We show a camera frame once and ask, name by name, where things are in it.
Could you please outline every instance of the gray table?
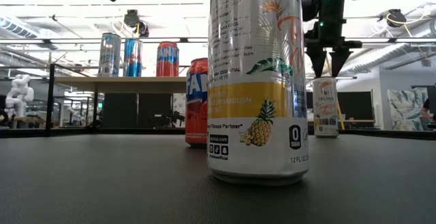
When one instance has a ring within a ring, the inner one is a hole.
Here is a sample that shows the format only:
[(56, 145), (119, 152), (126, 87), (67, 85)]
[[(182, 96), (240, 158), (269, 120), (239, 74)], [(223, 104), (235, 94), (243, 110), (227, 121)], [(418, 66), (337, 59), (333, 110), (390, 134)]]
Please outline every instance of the gray table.
[(0, 139), (0, 223), (436, 223), (436, 143), (311, 138), (290, 187), (211, 177), (180, 135)]

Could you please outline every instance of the shelf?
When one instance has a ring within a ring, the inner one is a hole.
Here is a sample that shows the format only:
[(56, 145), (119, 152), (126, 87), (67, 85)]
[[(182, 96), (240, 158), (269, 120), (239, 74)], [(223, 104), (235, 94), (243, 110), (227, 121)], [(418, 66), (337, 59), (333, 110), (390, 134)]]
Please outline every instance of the shelf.
[(56, 77), (55, 84), (65, 84), (81, 91), (99, 93), (185, 93), (186, 77)]

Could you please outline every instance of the aluminum can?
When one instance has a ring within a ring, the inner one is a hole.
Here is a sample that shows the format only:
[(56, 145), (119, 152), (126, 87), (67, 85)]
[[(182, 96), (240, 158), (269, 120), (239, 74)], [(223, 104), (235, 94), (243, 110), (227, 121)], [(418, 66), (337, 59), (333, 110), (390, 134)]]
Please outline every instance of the aluminum can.
[(121, 37), (103, 33), (100, 45), (99, 77), (118, 77), (120, 70)]
[(331, 77), (317, 78), (312, 85), (315, 136), (336, 138), (339, 135), (336, 80)]
[(206, 148), (207, 133), (207, 58), (195, 59), (186, 74), (185, 141)]
[(178, 77), (178, 48), (174, 42), (161, 42), (157, 48), (157, 77)]
[(301, 0), (211, 0), (208, 165), (288, 185), (309, 169)]
[(142, 42), (139, 39), (126, 39), (124, 44), (124, 68), (126, 77), (140, 77), (142, 74)]

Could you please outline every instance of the person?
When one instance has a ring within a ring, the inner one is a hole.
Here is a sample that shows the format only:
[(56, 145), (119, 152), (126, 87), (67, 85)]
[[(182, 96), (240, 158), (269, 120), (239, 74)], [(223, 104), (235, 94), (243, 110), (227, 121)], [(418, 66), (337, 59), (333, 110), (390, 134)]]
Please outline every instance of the person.
[(429, 101), (429, 99), (427, 98), (427, 99), (425, 100), (425, 102), (424, 102), (424, 105), (422, 106), (422, 109), (421, 109), (421, 116), (422, 116), (423, 118), (425, 118), (426, 120), (428, 120), (428, 121), (434, 123), (434, 122), (436, 121), (436, 114), (434, 114), (433, 117), (431, 117), (430, 114), (429, 114), (429, 110), (430, 110), (430, 101)]

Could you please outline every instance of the orange bird of paradise flower graphic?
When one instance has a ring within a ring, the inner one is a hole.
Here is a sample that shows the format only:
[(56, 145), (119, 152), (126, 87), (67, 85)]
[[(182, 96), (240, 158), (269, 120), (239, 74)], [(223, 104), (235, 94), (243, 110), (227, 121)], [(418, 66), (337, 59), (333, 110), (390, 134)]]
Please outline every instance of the orange bird of paradise flower graphic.
[[(281, 31), (281, 25), (285, 21), (290, 21), (290, 39), (291, 44), (294, 45), (296, 42), (299, 42), (301, 40), (301, 24), (300, 24), (300, 18), (297, 16), (286, 16), (283, 18), (280, 18), (281, 15), (285, 12), (285, 8), (280, 6), (280, 2), (277, 1), (269, 1), (266, 2), (264, 5), (261, 5), (260, 8), (265, 10), (266, 12), (275, 12), (275, 17), (277, 19), (277, 28)], [(293, 49), (290, 59), (289, 59), (290, 65), (293, 67), (294, 63), (296, 62), (296, 69), (297, 72), (301, 74), (303, 62), (302, 62), (302, 52), (300, 47), (296, 47)]]

